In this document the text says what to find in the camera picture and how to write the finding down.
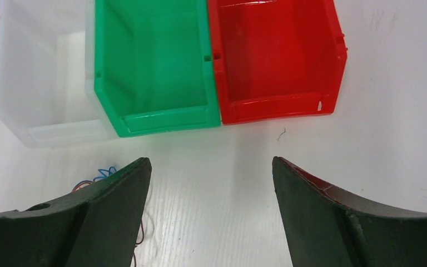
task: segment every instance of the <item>red plastic container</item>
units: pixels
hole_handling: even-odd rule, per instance
[[[209,0],[224,124],[327,115],[347,59],[333,0]]]

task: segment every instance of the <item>translucent white container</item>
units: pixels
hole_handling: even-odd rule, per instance
[[[89,90],[93,9],[93,0],[0,1],[0,119],[28,147],[117,138]]]

